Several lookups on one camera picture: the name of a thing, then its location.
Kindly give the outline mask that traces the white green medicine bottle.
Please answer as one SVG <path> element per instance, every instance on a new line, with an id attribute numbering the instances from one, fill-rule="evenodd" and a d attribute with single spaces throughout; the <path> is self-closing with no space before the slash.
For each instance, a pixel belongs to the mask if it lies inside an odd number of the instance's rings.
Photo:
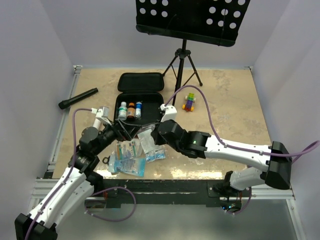
<path id="1" fill-rule="evenodd" d="M 120 103 L 120 107 L 118 108 L 118 119 L 121 121 L 125 121 L 127 119 L 127 103 L 122 101 Z"/>

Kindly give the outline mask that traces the bandage strips plastic bag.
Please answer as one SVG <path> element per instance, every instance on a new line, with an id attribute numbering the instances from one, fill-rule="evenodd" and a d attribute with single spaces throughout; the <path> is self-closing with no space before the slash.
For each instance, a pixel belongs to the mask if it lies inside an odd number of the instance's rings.
<path id="1" fill-rule="evenodd" d="M 143 148 L 138 139 L 122 141 L 116 144 L 115 156 L 117 160 L 138 158 L 142 155 Z"/>

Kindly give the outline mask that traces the brown medicine bottle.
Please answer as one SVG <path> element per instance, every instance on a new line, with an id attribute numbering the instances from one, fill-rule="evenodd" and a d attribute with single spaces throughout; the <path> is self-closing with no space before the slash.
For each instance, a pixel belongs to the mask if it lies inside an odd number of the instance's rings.
<path id="1" fill-rule="evenodd" d="M 127 108 L 127 119 L 134 119 L 136 113 L 136 105 L 134 102 L 130 102 Z"/>

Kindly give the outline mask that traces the white blue medicine bottle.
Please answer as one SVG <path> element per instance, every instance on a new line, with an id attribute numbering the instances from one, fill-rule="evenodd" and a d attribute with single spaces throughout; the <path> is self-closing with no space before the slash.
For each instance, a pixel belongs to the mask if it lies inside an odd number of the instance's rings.
<path id="1" fill-rule="evenodd" d="M 135 117 L 139 119 L 142 116 L 142 103 L 138 101 L 135 104 Z"/>

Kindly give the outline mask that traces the white gauze plastic bag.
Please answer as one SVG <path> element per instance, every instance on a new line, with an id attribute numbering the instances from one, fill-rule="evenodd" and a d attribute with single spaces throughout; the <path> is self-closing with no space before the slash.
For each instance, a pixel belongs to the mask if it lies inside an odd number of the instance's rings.
<path id="1" fill-rule="evenodd" d="M 140 141 L 140 144 L 145 154 L 157 149 L 155 145 L 155 140 L 151 136 L 151 133 L 153 132 L 154 129 L 155 129 L 155 125 L 151 124 L 151 125 L 142 127 L 137 133 L 137 137 Z"/>

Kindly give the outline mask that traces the red black medicine kit case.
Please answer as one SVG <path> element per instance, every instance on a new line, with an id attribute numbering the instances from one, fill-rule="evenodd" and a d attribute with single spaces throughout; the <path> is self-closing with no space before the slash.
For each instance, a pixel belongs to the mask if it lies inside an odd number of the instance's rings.
<path id="1" fill-rule="evenodd" d="M 114 117 L 118 118 L 122 102 L 127 104 L 141 102 L 141 117 L 127 119 L 124 122 L 132 125 L 159 123 L 162 119 L 160 106 L 164 98 L 160 91 L 164 89 L 164 78 L 160 72 L 125 72 L 118 81 L 117 90 L 121 92 L 116 98 Z"/>

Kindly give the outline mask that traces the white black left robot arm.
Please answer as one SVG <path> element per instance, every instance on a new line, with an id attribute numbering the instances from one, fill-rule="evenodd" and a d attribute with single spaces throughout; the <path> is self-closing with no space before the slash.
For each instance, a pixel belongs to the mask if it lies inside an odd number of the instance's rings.
<path id="1" fill-rule="evenodd" d="M 85 128 L 64 173 L 27 215 L 21 213 L 14 221 L 18 240 L 55 240 L 66 219 L 85 199 L 99 196 L 104 190 L 102 176 L 94 172 L 100 162 L 98 155 L 113 141 L 128 141 L 132 137 L 124 123 L 117 120 L 103 130 Z"/>

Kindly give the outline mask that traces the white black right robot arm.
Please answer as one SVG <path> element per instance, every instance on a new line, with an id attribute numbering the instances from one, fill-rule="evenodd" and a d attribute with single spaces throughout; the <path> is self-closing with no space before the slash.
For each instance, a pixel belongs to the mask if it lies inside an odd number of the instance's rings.
<path id="1" fill-rule="evenodd" d="M 266 184 L 288 190 L 291 186 L 292 158 L 286 147 L 278 141 L 268 145 L 250 145 L 225 141 L 206 132 L 186 131 L 174 120 L 159 123 L 151 132 L 155 145 L 169 145 L 188 158 L 223 159 L 247 166 L 242 171 L 230 171 L 220 187 L 233 197 L 248 187 Z"/>

